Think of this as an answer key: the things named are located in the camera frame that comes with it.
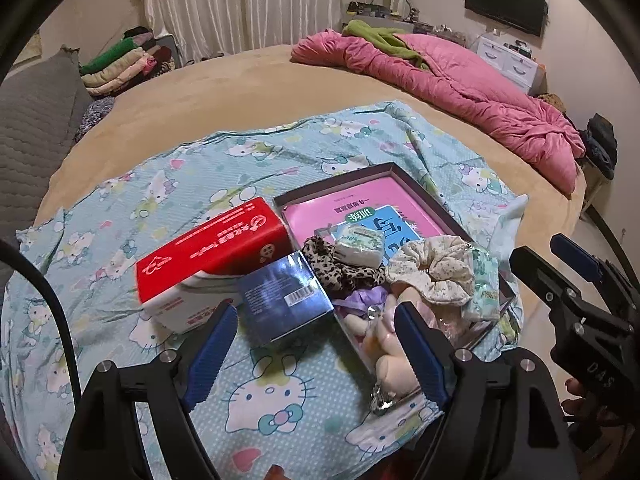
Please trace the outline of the person's right hand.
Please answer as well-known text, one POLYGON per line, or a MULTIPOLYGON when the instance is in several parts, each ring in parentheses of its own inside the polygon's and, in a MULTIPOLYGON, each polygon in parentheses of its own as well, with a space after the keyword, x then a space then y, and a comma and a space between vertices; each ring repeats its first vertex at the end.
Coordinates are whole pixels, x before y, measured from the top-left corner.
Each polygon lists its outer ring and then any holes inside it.
POLYGON ((576 420, 594 418, 601 427, 623 426, 622 420, 605 405, 598 403, 576 378, 568 378, 564 385, 570 397, 561 402, 561 408, 567 416, 576 420))

